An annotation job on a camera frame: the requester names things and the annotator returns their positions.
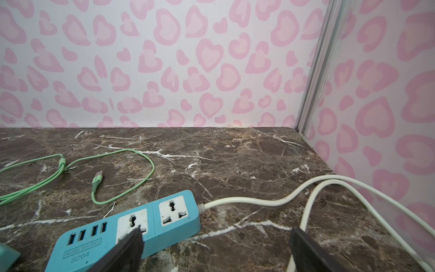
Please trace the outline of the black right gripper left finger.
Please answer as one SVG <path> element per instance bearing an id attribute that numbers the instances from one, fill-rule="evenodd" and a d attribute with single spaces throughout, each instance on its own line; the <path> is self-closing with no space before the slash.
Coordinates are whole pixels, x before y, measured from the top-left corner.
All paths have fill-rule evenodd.
<path id="1" fill-rule="evenodd" d="M 88 272 L 137 272 L 143 250 L 144 241 L 139 226 L 93 264 Z"/>

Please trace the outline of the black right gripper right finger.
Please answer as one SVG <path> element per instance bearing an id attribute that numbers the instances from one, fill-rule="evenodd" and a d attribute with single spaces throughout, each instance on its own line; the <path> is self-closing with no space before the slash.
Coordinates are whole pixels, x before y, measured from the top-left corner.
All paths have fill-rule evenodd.
<path id="1" fill-rule="evenodd" d="M 300 228 L 290 234 L 289 272 L 347 272 L 336 259 Z"/>

